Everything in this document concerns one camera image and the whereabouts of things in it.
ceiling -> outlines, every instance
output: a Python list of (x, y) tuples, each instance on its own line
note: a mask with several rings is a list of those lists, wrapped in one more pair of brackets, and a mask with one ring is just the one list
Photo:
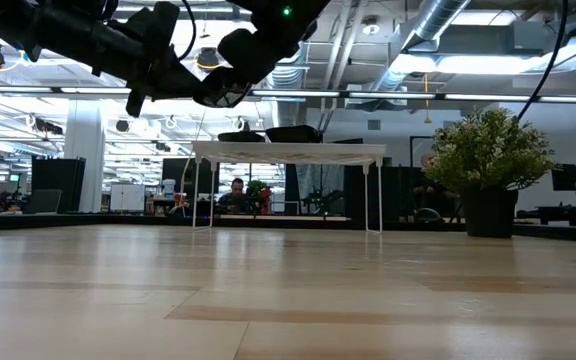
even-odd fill
[[(153, 1), (120, 1), (120, 13), (122, 16), (129, 15), (138, 10), (141, 5), (152, 5), (153, 3)], [(193, 9), (198, 9), (197, 26), (199, 35), (201, 35), (197, 38), (193, 54), (197, 54), (199, 49), (203, 47), (216, 47), (224, 35), (236, 28), (254, 29), (250, 23), (243, 20), (210, 20), (207, 15), (208, 12), (199, 11), (201, 7), (207, 6), (223, 7), (228, 10), (228, 4), (223, 1), (201, 0), (190, 1), (190, 3)], [(372, 35), (359, 31), (354, 39), (350, 39), (349, 33), (354, 24), (352, 21), (353, 12), (351, 12), (351, 21), (344, 28), (339, 21), (343, 7), (349, 6), (350, 0), (332, 1), (321, 15), (316, 33), (302, 45), (302, 63), (297, 64), (298, 66), (283, 64), (283, 67), (278, 69), (283, 69), (283, 71), (299, 69), (297, 71), (302, 71), (303, 81), (297, 84), (299, 88), (321, 89), (325, 87), (324, 79), (329, 66), (331, 51), (333, 51), (335, 34), (345, 30), (346, 36), (341, 42), (341, 48), (343, 49), (346, 45), (352, 46), (350, 46), (347, 59), (343, 59), (340, 54), (335, 62), (334, 69), (336, 72), (343, 68), (338, 87), (340, 89), (345, 89), (348, 85), (365, 87), (366, 84), (370, 84), (382, 76), (389, 67), (392, 69), (391, 64), (394, 61), (392, 44), (395, 31), (410, 21), (414, 21), (420, 3), (421, 0), (367, 1), (365, 9), (363, 9), (362, 19), (370, 16), (375, 17), (374, 21), (378, 25), (379, 31)], [(552, 27), (557, 23), (556, 19), (559, 16), (557, 8), (555, 1), (473, 0), (455, 19), (451, 28), (457, 28), (459, 25), (501, 28), (508, 27), (513, 23), (527, 21), (543, 28), (546, 33), (544, 39), (550, 41), (554, 34), (549, 32), (554, 31)], [(572, 1), (572, 9), (571, 14), (576, 16), (576, 1)], [(542, 25), (544, 22), (551, 23), (544, 26)], [(185, 49), (190, 40), (189, 34), (191, 34), (190, 21), (180, 20), (173, 35), (172, 42), (175, 48)], [(473, 51), (477, 50), (477, 46), (479, 44), (473, 43)], [(2, 52), (5, 55), (6, 64), (0, 71), (0, 85), (51, 87), (122, 87), (125, 85), (122, 80), (107, 74), (102, 74), (100, 77), (93, 76), (89, 66), (76, 63), (50, 51), (44, 51), (37, 63), (25, 60), (23, 53), (8, 45), (4, 45)], [(547, 49), (544, 49), (543, 54), (536, 55), (534, 58), (537, 59), (540, 56), (547, 59)], [(569, 58), (562, 58), (562, 61), (559, 61), (558, 58), (558, 66), (561, 67), (561, 70), (555, 71), (546, 83), (543, 90), (544, 94), (576, 95), (576, 71), (574, 68), (570, 69), (564, 66), (564, 63), (570, 64), (571, 61)], [(200, 75), (193, 59), (185, 61), (183, 64)], [(421, 92), (527, 95), (531, 93), (540, 79), (541, 70), (535, 69), (537, 70), (517, 75), (455, 74), (433, 69), (426, 76), (423, 74), (405, 76), (401, 86), (407, 88), (408, 91)], [(266, 88), (270, 84), (272, 83), (267, 81), (260, 84), (259, 87)], [(215, 140), (219, 133), (239, 129), (242, 121), (247, 122), (252, 130), (263, 131), (282, 123), (282, 115), (285, 115), (282, 114), (284, 107), (275, 101), (247, 101), (234, 109), (224, 110), (206, 109), (190, 100), (182, 99), (147, 102), (144, 104), (139, 119), (129, 119), (124, 110), (124, 99), (101, 99), (99, 101), (104, 117), (109, 121), (106, 160), (113, 163), (122, 161), (134, 164), (135, 167), (145, 167), (148, 171), (154, 172), (156, 172), (154, 169), (156, 166), (150, 169), (148, 167), (150, 165), (144, 164), (144, 158), (157, 161), (157, 159), (165, 156), (187, 156), (192, 151), (188, 144), (191, 140)], [(305, 115), (303, 116), (307, 117), (305, 123), (316, 126), (319, 119), (320, 102), (309, 99), (303, 104), (302, 106), (310, 108), (309, 111), (304, 112)], [(445, 102), (433, 104), (433, 108), (459, 110), (470, 108), (472, 105), (472, 103)], [(406, 110), (405, 113), (407, 114), (415, 114), (419, 110), (423, 110), (427, 104), (424, 101), (408, 101), (406, 104), (399, 104), (398, 106), (396, 110)], [(53, 141), (36, 141), (36, 139), (45, 137), (45, 134), (33, 130), (29, 124), (32, 124), (34, 118), (40, 118), (67, 131), (68, 108), (69, 98), (67, 96), (29, 97), (0, 94), (0, 138), (18, 138), (18, 140), (1, 141), (0, 151), (5, 154), (16, 152), (25, 155), (58, 156), (63, 151), (62, 137), (52, 136)], [(385, 112), (371, 118), (382, 117), (388, 119), (393, 116)], [(353, 119), (357, 119), (356, 121), (361, 124), (354, 127), (344, 125), (345, 122), (353, 121)], [(133, 122), (132, 130), (128, 133), (117, 131), (115, 125), (118, 120)], [(362, 133), (365, 131), (365, 120), (366, 115), (362, 111), (340, 109), (332, 117), (332, 124), (329, 129), (332, 132), (337, 131), (338, 136), (346, 136), (346, 133), (349, 132), (348, 129), (353, 129), (348, 135), (355, 135), (355, 137), (373, 136), (373, 133)], [(397, 131), (397, 129), (401, 129), (401, 127), (397, 129), (391, 129), (391, 127), (392, 125), (388, 125), (383, 129), (381, 136), (387, 136), (386, 130)], [(152, 139), (167, 143), (172, 148), (171, 151), (158, 151), (151, 142), (147, 141)]]

robotic arm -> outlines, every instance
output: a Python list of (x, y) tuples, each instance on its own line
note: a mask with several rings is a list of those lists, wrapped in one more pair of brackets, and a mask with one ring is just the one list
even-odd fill
[(192, 97), (209, 107), (234, 107), (315, 32), (329, 1), (230, 0), (252, 12), (257, 31), (238, 29), (224, 37), (218, 50), (232, 68), (217, 68), (203, 82), (170, 45), (180, 10), (168, 2), (120, 23), (112, 20), (118, 0), (0, 0), (0, 38), (33, 62), (45, 48), (91, 66), (94, 75), (105, 72), (126, 80), (131, 116), (139, 116), (146, 96), (153, 101)]

